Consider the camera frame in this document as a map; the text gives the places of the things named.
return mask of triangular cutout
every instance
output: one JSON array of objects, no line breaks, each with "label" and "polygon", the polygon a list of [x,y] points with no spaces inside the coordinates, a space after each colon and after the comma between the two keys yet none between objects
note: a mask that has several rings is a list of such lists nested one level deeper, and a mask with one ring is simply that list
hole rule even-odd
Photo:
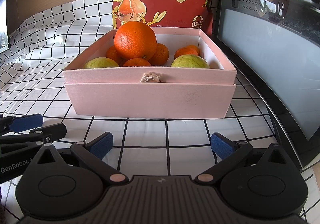
[{"label": "triangular cutout", "polygon": [[50,149],[46,149],[46,150],[43,152],[40,160],[38,161],[38,164],[54,163],[54,162],[55,162],[55,159],[53,158]]},{"label": "triangular cutout", "polygon": [[270,163],[287,163],[278,150],[273,150],[268,162]]},{"label": "triangular cutout", "polygon": [[1,153],[2,154],[7,154],[13,151],[20,150],[22,148],[26,148],[27,145],[13,145],[13,146],[7,146],[7,147],[1,147]]}]

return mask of small orange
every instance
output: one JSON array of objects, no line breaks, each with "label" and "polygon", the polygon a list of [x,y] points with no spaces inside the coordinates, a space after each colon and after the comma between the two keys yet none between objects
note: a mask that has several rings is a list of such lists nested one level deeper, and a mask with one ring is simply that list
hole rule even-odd
[{"label": "small orange", "polygon": [[176,59],[177,57],[180,57],[181,55],[185,55],[185,54],[194,54],[194,55],[198,56],[198,52],[195,49],[183,47],[183,48],[180,48],[176,51],[176,53],[174,54],[174,59]]},{"label": "small orange", "polygon": [[123,60],[118,54],[118,52],[116,51],[116,48],[114,45],[107,50],[106,58],[112,59],[118,64],[120,64]]},{"label": "small orange", "polygon": [[196,45],[188,45],[186,48],[195,49],[198,52],[198,55],[200,55],[200,49]]},{"label": "small orange", "polygon": [[149,67],[151,64],[142,59],[142,58],[134,58],[125,62],[122,67]]},{"label": "small orange", "polygon": [[156,53],[157,39],[153,30],[143,22],[129,21],[116,32],[114,45],[119,55],[126,59],[150,60]]},{"label": "small orange", "polygon": [[161,43],[157,43],[156,53],[149,60],[150,64],[153,66],[162,66],[167,62],[168,59],[169,59],[168,48]]}]

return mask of checkered tablecloth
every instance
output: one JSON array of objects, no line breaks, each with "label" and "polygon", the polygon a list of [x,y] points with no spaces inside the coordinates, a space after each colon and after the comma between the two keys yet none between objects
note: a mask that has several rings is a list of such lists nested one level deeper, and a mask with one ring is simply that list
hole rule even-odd
[{"label": "checkered tablecloth", "polygon": [[[61,71],[112,29],[111,9],[112,0],[77,0],[23,22],[11,36],[11,49],[0,54],[0,113],[17,117],[40,113],[44,116],[43,126],[63,122],[68,133],[54,142],[57,148],[89,142],[103,132],[111,132],[114,147],[103,160],[129,178],[134,174],[189,174],[194,178],[220,161],[210,148],[213,132],[233,141],[248,141],[254,147],[276,142],[263,100],[241,73],[237,74],[236,91],[225,119],[77,115],[63,86]],[[1,203],[8,223],[23,217],[14,194],[19,179],[1,184]]]}]

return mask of black frame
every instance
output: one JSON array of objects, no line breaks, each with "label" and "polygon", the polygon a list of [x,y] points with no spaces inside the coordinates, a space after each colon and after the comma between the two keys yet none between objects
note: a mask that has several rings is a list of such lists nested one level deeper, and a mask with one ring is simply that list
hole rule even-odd
[{"label": "black frame", "polygon": [[[270,106],[273,112],[271,112],[269,108],[268,112],[270,114],[278,143],[284,147],[292,161],[299,169],[306,167],[320,153],[320,127],[308,141],[290,112],[283,105],[276,94],[269,88],[269,86],[253,69],[250,68],[250,66],[244,60],[242,60],[235,52],[232,51],[232,49],[218,39],[220,12],[221,0],[218,2],[217,7],[217,17],[214,26],[214,33],[212,35],[213,41],[244,74],[244,76],[247,77],[248,81],[253,85],[254,88],[257,89],[257,91]],[[282,124],[287,135],[282,130],[282,127],[278,123],[278,120],[275,118],[275,116]]]}]

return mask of screw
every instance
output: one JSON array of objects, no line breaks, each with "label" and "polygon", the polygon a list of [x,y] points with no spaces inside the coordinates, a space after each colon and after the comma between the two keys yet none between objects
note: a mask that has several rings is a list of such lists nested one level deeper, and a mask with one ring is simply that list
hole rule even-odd
[{"label": "screw", "polygon": [[213,180],[213,176],[208,173],[202,173],[202,174],[198,175],[198,180],[202,181],[202,182],[210,182]]},{"label": "screw", "polygon": [[121,173],[115,173],[110,176],[110,180],[114,181],[114,182],[121,182],[121,181],[125,180],[125,175],[123,175]]}]

